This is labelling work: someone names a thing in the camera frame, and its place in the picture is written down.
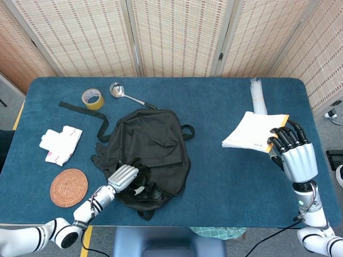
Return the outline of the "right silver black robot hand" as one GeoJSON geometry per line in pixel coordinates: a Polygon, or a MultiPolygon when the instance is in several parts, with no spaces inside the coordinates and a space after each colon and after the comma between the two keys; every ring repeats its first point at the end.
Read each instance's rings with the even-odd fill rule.
{"type": "Polygon", "coordinates": [[[267,143],[279,152],[271,160],[290,181],[307,183],[318,175],[314,147],[297,122],[288,120],[287,123],[291,127],[285,125],[271,130],[274,136],[269,137],[267,143]]]}

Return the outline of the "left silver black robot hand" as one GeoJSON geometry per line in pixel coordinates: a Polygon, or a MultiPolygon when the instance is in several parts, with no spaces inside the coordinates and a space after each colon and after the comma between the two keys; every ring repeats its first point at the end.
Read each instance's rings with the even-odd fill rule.
{"type": "Polygon", "coordinates": [[[108,188],[111,188],[112,194],[129,188],[130,194],[136,196],[142,193],[146,188],[149,177],[149,168],[141,163],[140,158],[134,158],[120,166],[109,178],[108,188]]]}

